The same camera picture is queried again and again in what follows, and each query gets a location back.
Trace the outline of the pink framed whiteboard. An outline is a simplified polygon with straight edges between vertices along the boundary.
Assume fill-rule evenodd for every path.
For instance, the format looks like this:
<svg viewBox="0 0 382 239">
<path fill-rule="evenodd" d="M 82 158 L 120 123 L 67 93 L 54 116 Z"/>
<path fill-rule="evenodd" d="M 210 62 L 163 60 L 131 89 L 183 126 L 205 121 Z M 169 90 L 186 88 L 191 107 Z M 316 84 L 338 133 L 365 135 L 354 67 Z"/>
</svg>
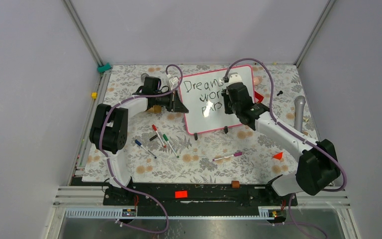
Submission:
<svg viewBox="0 0 382 239">
<path fill-rule="evenodd" d="M 179 93 L 182 103 L 189 111 L 185 114 L 188 134 L 241 125 L 235 114 L 225 113 L 225 103 L 221 93 L 227 87 L 223 82 L 226 71 L 225 68 L 183 77 Z"/>
</svg>

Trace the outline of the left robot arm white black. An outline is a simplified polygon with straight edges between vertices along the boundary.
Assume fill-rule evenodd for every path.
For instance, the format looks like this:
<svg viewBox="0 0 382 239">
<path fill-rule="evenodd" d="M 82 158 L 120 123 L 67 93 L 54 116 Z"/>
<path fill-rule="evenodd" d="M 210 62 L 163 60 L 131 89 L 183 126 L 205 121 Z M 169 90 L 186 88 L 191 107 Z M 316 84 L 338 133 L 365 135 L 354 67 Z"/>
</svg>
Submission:
<svg viewBox="0 0 382 239">
<path fill-rule="evenodd" d="M 127 169 L 124 147 L 128 141 L 128 121 L 133 116 L 145 112 L 154 106 L 161 106 L 169 112 L 187 114 L 188 108 L 179 97 L 182 77 L 169 76 L 169 90 L 162 91 L 161 79 L 143 74 L 144 84 L 129 98 L 114 106 L 99 104 L 91 126 L 89 139 L 104 155 L 109 182 L 118 187 L 115 198 L 124 205 L 134 200 L 133 189 L 127 185 L 131 175 Z"/>
</svg>

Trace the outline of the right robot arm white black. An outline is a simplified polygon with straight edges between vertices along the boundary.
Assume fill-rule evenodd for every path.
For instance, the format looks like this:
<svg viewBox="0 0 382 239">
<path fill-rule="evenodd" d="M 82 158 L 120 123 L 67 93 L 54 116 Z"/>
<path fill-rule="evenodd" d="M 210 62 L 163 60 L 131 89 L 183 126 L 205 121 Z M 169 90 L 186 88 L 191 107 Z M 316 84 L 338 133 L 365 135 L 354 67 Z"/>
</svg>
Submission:
<svg viewBox="0 0 382 239">
<path fill-rule="evenodd" d="M 269 182 L 271 188 L 265 192 L 268 203 L 278 205 L 286 195 L 298 192 L 314 196 L 341 175 L 333 143 L 316 141 L 287 127 L 269 107 L 254 103 L 243 83 L 227 86 L 221 95 L 226 114 L 236 115 L 242 124 L 278 143 L 297 162 L 296 172 Z"/>
</svg>

